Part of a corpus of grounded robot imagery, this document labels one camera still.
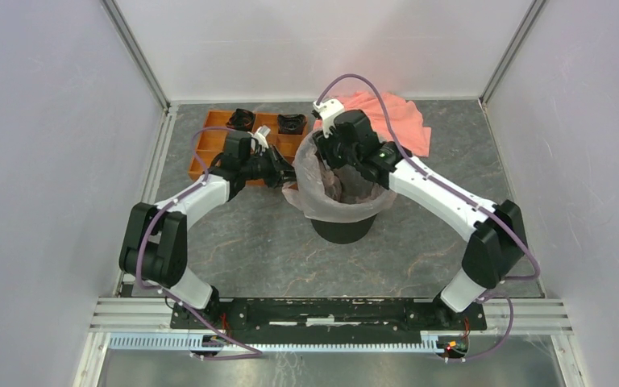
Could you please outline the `black trash bin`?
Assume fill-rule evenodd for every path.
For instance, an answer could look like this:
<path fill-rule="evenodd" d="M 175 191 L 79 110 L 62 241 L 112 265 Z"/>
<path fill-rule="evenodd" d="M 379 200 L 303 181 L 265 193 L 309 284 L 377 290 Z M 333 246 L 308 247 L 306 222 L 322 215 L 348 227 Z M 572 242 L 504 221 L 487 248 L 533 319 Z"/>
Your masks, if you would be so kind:
<path fill-rule="evenodd" d="M 333 223 L 311 219 L 315 232 L 324 240 L 336 244 L 355 243 L 371 230 L 377 215 L 353 223 Z"/>

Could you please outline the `pink plastic trash bag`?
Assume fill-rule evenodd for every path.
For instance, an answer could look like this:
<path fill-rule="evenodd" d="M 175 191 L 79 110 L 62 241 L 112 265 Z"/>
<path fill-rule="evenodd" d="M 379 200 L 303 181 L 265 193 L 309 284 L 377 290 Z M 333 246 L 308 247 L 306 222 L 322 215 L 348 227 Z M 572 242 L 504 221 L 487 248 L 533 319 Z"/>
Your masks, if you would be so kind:
<path fill-rule="evenodd" d="M 397 194 L 364 179 L 345 165 L 329 170 L 318 158 L 318 149 L 307 135 L 296 151 L 294 184 L 286 183 L 286 201 L 306 218 L 329 223 L 356 223 L 389 209 Z"/>

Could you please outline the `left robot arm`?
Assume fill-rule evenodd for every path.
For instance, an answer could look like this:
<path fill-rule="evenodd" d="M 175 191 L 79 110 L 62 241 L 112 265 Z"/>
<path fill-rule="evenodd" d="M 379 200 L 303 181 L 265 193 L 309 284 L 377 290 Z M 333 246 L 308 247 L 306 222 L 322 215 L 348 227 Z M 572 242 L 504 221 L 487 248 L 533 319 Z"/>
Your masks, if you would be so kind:
<path fill-rule="evenodd" d="M 191 307 L 201 328 L 221 318 L 217 290 L 188 267 L 188 232 L 205 214 L 231 201 L 249 181 L 279 188 L 295 179 L 293 166 L 268 141 L 270 128 L 229 129 L 223 149 L 203 174 L 180 193 L 131 209 L 118 266 L 143 289 L 159 289 Z"/>

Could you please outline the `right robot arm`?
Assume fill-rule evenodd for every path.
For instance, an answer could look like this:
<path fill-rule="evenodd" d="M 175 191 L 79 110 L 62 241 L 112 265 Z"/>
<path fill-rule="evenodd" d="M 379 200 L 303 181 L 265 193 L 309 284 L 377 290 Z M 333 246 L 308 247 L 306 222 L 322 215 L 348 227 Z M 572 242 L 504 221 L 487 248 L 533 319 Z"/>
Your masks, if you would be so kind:
<path fill-rule="evenodd" d="M 327 167 L 351 166 L 365 180 L 436 215 L 466 241 L 460 270 L 436 297 L 433 316 L 440 327 L 457 327 L 466 309 L 528 255 L 521 210 L 515 203 L 497 205 L 461 189 L 397 141 L 380 140 L 361 110 L 314 108 L 312 114 L 322 125 L 312 140 Z"/>

